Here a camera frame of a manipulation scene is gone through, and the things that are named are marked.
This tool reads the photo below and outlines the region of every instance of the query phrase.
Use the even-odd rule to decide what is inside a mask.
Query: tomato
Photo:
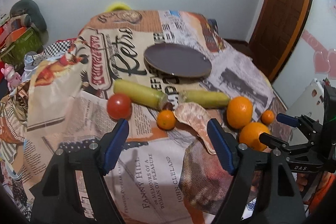
[[[112,95],[107,102],[107,113],[112,119],[127,119],[132,113],[131,99],[122,93]]]

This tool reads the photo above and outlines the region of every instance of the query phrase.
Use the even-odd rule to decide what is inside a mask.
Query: human hand
[[[318,185],[318,187],[317,187],[317,190],[320,190],[327,185],[327,183],[330,179],[330,176],[331,176],[331,173],[324,172],[324,174],[322,175],[320,185]],[[296,184],[298,185],[300,192],[303,191],[303,189],[307,185],[307,183],[308,183],[307,174],[297,173]]]

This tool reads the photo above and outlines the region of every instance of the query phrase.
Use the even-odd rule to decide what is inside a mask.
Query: blue gripper pad
[[[125,119],[120,119],[112,132],[105,134],[100,140],[102,170],[104,175],[114,169],[124,143],[128,137],[129,124]]]
[[[230,133],[223,130],[216,119],[208,122],[207,131],[222,168],[230,175],[234,175],[239,164],[236,149],[238,142]]]
[[[292,117],[292,116],[288,116],[286,114],[283,113],[279,113],[277,115],[277,121],[284,123],[290,127],[298,127],[300,125],[300,122],[297,118]]]

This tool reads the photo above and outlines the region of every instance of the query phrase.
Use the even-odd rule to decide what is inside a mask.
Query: dark plate
[[[178,77],[204,77],[211,72],[211,62],[193,48],[162,43],[148,47],[144,59],[157,70]]]

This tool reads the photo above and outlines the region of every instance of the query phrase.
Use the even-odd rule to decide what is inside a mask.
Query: orange
[[[274,121],[275,115],[273,113],[273,111],[271,110],[266,110],[262,115],[261,115],[261,121],[265,124],[265,125],[269,125]]]
[[[175,127],[176,118],[171,110],[162,110],[156,118],[156,123],[159,128],[171,130]]]
[[[264,132],[270,134],[267,126],[261,122],[250,122],[241,130],[239,134],[239,142],[245,143],[253,150],[263,151],[267,146],[259,141],[259,135]]]
[[[246,126],[252,118],[253,106],[249,99],[239,96],[229,101],[226,120],[235,129]]]

